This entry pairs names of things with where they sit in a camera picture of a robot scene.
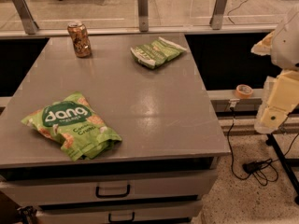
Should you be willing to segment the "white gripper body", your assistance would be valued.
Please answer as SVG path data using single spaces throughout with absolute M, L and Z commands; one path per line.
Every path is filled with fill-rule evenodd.
M 299 72 L 282 70 L 277 77 L 268 77 L 269 97 L 266 111 L 283 114 L 291 113 L 299 105 Z

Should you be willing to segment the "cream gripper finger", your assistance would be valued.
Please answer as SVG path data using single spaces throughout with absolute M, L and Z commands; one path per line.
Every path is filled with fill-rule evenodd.
M 254 129 L 258 133 L 270 134 L 276 131 L 287 117 L 288 113 L 282 109 L 261 105 L 256 116 Z
M 270 32 L 262 40 L 254 44 L 251 48 L 251 52 L 260 56 L 270 55 L 272 51 L 272 40 L 274 33 L 274 31 Z

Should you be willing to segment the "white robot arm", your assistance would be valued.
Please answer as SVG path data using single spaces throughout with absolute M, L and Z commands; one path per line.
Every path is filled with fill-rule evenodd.
M 262 104 L 254 129 L 272 133 L 299 105 L 299 5 L 293 6 L 276 29 L 255 44 L 251 52 L 269 55 L 281 72 L 267 77 L 263 85 Z

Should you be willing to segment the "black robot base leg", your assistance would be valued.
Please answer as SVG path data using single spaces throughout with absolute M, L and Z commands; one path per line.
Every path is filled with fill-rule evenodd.
M 266 144 L 268 146 L 272 146 L 273 149 L 275 150 L 278 160 L 280 161 L 287 177 L 289 178 L 290 182 L 292 183 L 292 186 L 296 192 L 296 196 L 294 198 L 294 202 L 299 205 L 299 180 L 297 179 L 296 175 L 294 174 L 291 166 L 291 160 L 287 159 L 283 152 L 281 151 L 277 140 L 275 139 L 273 134 L 268 134 L 267 135 L 267 140 Z

